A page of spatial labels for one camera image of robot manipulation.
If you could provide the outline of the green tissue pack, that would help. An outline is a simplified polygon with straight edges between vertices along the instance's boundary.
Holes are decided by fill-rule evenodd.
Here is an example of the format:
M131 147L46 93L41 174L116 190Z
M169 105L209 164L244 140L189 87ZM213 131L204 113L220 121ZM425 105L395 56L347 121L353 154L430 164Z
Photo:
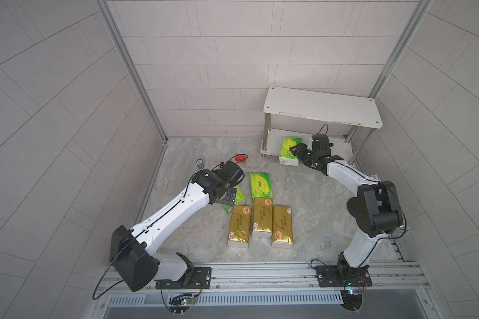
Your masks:
M279 154L279 163L284 166L298 166L299 160L293 155L291 148L302 142L301 138L285 138Z
M250 174L251 196L255 198L272 198L273 188L271 176L268 173Z
M223 205L223 208L227 214L230 214L232 212L233 206L236 206L245 202L245 195L243 191L241 190L241 188L239 186L235 186L234 190L235 191L233 192L233 196L234 196L233 205Z

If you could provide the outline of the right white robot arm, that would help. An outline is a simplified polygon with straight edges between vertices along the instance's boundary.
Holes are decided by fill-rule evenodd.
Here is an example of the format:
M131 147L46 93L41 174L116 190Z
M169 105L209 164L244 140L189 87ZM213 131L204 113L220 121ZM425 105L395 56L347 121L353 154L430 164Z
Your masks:
M328 148L310 150L306 144L299 143L289 150L305 166L335 179L354 195L346 206L358 228L351 244L340 254L339 263L348 268L365 267L378 241L388 239L400 227L406 228L392 182L368 177L340 156L333 156Z

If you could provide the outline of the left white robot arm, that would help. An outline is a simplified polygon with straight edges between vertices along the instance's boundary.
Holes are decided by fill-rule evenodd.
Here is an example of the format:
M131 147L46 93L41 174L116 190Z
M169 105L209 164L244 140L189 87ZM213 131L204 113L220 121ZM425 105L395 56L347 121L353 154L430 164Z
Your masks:
M245 174L233 162L222 168L200 170L162 209L131 228L118 227L111 235L111 266L131 291L152 280L186 288L194 277L193 263L182 253L158 252L163 242L194 213L216 202L232 206Z

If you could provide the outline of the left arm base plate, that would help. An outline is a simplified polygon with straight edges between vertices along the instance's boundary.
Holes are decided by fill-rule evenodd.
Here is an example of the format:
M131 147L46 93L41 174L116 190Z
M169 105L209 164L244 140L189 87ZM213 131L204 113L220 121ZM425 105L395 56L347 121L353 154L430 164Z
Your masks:
M211 267L194 267L187 270L178 281L157 280L156 289L162 290L200 290L209 289L211 281Z

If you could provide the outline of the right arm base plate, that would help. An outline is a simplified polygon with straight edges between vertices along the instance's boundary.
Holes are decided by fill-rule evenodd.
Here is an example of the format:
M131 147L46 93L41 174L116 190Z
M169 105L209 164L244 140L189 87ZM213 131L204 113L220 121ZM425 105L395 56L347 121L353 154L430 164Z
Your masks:
M372 279L368 266L350 268L349 266L312 266L316 271L320 288L371 287Z

